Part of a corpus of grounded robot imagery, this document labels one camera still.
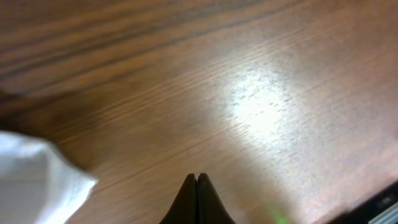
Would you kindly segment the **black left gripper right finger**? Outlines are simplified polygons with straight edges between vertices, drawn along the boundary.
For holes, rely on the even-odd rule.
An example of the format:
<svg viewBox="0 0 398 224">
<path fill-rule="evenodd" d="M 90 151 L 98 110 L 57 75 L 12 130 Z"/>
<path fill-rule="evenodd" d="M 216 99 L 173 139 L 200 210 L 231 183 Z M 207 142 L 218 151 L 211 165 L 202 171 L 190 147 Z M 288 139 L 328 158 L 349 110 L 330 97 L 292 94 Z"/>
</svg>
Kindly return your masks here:
<svg viewBox="0 0 398 224">
<path fill-rule="evenodd" d="M 226 211 L 208 174 L 198 177 L 198 219 L 200 224 L 235 224 Z"/>
</svg>

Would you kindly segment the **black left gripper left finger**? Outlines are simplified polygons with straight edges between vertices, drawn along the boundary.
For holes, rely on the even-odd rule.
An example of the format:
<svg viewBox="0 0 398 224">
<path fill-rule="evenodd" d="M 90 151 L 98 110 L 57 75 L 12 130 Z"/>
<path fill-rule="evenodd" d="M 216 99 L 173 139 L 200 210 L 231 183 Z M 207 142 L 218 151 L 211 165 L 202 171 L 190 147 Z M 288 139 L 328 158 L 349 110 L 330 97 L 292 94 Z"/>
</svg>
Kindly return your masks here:
<svg viewBox="0 0 398 224">
<path fill-rule="evenodd" d="M 197 180 L 194 174 L 188 174 L 160 224 L 195 224 L 196 214 Z"/>
</svg>

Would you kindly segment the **white printed t-shirt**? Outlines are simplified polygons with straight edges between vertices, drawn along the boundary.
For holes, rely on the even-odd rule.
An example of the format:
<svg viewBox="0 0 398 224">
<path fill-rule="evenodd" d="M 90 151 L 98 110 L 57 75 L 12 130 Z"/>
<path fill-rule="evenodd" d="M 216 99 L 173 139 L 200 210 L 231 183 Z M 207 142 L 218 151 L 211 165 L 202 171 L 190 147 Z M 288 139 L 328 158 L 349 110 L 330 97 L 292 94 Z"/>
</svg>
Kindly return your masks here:
<svg viewBox="0 0 398 224">
<path fill-rule="evenodd" d="M 51 142 L 1 131 L 2 224 L 64 224 L 97 182 Z"/>
</svg>

